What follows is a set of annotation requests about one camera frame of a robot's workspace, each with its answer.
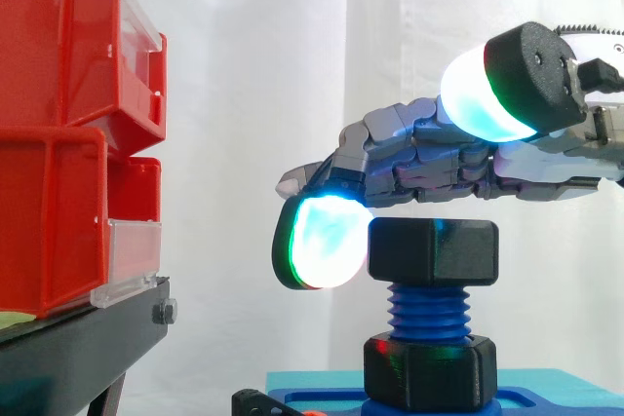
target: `white curtain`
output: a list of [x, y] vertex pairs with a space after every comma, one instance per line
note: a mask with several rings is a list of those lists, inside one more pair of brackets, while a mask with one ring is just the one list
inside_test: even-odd
[[[138, 0], [169, 37], [163, 268], [179, 303], [130, 372], [120, 415], [225, 415], [274, 370], [361, 368], [386, 284], [281, 287], [270, 247], [281, 174], [344, 124], [433, 96], [459, 53], [526, 20], [622, 27], [620, 0]], [[500, 280], [471, 322], [500, 367], [557, 367], [624, 391], [624, 190], [552, 204], [460, 200], [383, 214], [487, 218]]]

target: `light blue platform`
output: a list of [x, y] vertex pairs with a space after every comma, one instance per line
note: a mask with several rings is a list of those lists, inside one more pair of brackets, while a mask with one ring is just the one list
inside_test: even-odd
[[[353, 411], [359, 408], [364, 400], [362, 388], [364, 386], [364, 376], [362, 371], [321, 371], [321, 372], [273, 372], [267, 376], [266, 390], [273, 397], [283, 396], [285, 392], [279, 392], [279, 389], [289, 389], [290, 395], [292, 390], [307, 389], [299, 394], [295, 400], [288, 402], [288, 405], [298, 411], [317, 410], [328, 412], [331, 416], [332, 412], [348, 411], [349, 414], [356, 414], [359, 411]], [[518, 369], [518, 370], [499, 370], [498, 371], [499, 388], [524, 388], [529, 390], [526, 393], [530, 396], [530, 392], [536, 394], [535, 402], [539, 407], [549, 406], [548, 401], [572, 408], [621, 408], [613, 411], [600, 411], [604, 415], [624, 415], [624, 396], [616, 395], [597, 387], [589, 382], [574, 377], [570, 374], [556, 369]], [[318, 401], [318, 393], [315, 395], [309, 393], [313, 389], [351, 389], [348, 399]], [[301, 395], [309, 395], [310, 399], [305, 400]], [[519, 404], [511, 399], [506, 399], [505, 395], [519, 394], [502, 392], [499, 395], [499, 401], [503, 408], [511, 410], [513, 408], [523, 408], [519, 411], [504, 411], [505, 414], [592, 414], [592, 411], [570, 410], [562, 411], [555, 407], [548, 407], [548, 411], [527, 411], [527, 405]]]

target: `blue tray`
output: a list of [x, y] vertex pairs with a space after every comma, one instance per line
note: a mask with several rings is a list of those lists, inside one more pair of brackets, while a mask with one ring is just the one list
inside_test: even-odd
[[[497, 401], [472, 416], [624, 416], [623, 396], [560, 370], [501, 370], [498, 383]], [[409, 414], [366, 401], [362, 387], [361, 371], [274, 372], [267, 377], [269, 395], [299, 411], [317, 410], [328, 416]]]

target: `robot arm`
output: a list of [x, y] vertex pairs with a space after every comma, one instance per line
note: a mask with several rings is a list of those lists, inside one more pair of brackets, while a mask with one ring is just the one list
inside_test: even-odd
[[[520, 82], [525, 89], [538, 88], [540, 81], [550, 81], [559, 87], [561, 96], [552, 89], [537, 90], [538, 98], [524, 91], [518, 93], [526, 99], [525, 103], [545, 96], [537, 112], [508, 98], [506, 107], [531, 126], [538, 128], [543, 120], [542, 132], [517, 139], [504, 135], [508, 141], [496, 141], [499, 135], [488, 137], [481, 130], [474, 132], [473, 123], [466, 122], [457, 107], [462, 99], [475, 107], [470, 99], [486, 102], [491, 96], [481, 97], [479, 90], [466, 93], [459, 86], [466, 74], [461, 67], [474, 55], [471, 52], [448, 68], [442, 81], [442, 95], [437, 99], [419, 98], [408, 105], [395, 104], [370, 112], [362, 121], [342, 131], [338, 148], [324, 164], [306, 165], [284, 174], [277, 186], [278, 193], [287, 198], [301, 190], [324, 187], [351, 193], [366, 206], [377, 208], [412, 199], [420, 203], [445, 202], [471, 194], [484, 199], [515, 195], [522, 200], [552, 201], [593, 193], [601, 178], [624, 178], [624, 106], [614, 102], [618, 96], [624, 101], [624, 96], [607, 94], [621, 89], [617, 69], [624, 69], [624, 48], [619, 45], [624, 42], [622, 37], [600, 32], [595, 27], [559, 28], [554, 33], [541, 25], [535, 27], [536, 23], [528, 24], [532, 28], [529, 32], [538, 33], [541, 39], [521, 44], [521, 49], [533, 47], [529, 59], [535, 63], [510, 66], [500, 58], [500, 53], [498, 57], [494, 55], [490, 47], [490, 55], [498, 63], [487, 78], [492, 82], [492, 77], [500, 76], [502, 70], [506, 78]], [[503, 37], [498, 41], [498, 49], [503, 50], [504, 58], [522, 62], [523, 57], [518, 60], [518, 54], [509, 50], [522, 43], [522, 34], [527, 34], [523, 27], [526, 26], [515, 28], [521, 30], [520, 41], [518, 34], [512, 33], [514, 30], [497, 37]], [[486, 51], [497, 38], [486, 44]], [[475, 51], [483, 54], [483, 49]], [[544, 70], [544, 62], [552, 61], [552, 57], [555, 67]], [[582, 64], [579, 69], [576, 59], [580, 57], [584, 60], [598, 57], [601, 61], [598, 65], [586, 61], [587, 65]], [[615, 67], [609, 68], [607, 61]], [[532, 82], [523, 77], [527, 68], [529, 73], [534, 72], [531, 66], [541, 72], [529, 77]], [[472, 78], [463, 85], [477, 89], [483, 76]], [[505, 80], [502, 82], [498, 86], [499, 101], [503, 101], [500, 97], [505, 92], [509, 94], [509, 90], [504, 90]], [[507, 88], [513, 91], [513, 84], [507, 84]], [[449, 116], [445, 102], [453, 108], [452, 114], [461, 128]], [[479, 109], [473, 110], [472, 115], [478, 112]]]
[[367, 207], [469, 195], [552, 201], [621, 181], [624, 106], [611, 96], [624, 102], [624, 47], [614, 39], [525, 23], [454, 60], [437, 98], [346, 127], [323, 163], [277, 186], [287, 199], [273, 241], [278, 279], [295, 289], [349, 281], [367, 256]]

